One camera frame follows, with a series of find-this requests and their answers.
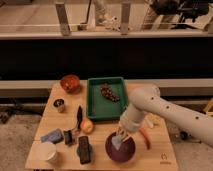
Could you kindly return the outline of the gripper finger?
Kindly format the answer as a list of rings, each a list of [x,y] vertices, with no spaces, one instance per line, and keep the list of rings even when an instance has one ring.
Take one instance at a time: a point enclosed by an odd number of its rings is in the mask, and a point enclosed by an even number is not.
[[[123,132],[118,132],[118,134],[116,135],[116,141],[122,142],[122,138],[123,138]]]
[[[123,134],[122,135],[122,142],[125,142],[129,138],[129,134]]]

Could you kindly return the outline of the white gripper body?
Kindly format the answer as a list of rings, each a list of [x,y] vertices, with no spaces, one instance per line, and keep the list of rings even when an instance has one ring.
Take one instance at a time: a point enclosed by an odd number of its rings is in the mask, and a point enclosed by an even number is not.
[[[117,133],[127,136],[128,134],[134,134],[140,127],[139,123],[132,122],[131,120],[120,120]]]

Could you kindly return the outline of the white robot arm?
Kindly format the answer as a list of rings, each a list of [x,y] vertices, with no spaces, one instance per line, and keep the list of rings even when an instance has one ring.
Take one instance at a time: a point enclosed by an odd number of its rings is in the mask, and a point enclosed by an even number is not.
[[[153,113],[176,124],[201,142],[213,147],[213,117],[173,104],[160,97],[155,85],[135,88],[129,96],[129,105],[120,116],[113,145],[119,149],[124,139],[139,130],[147,113]]]

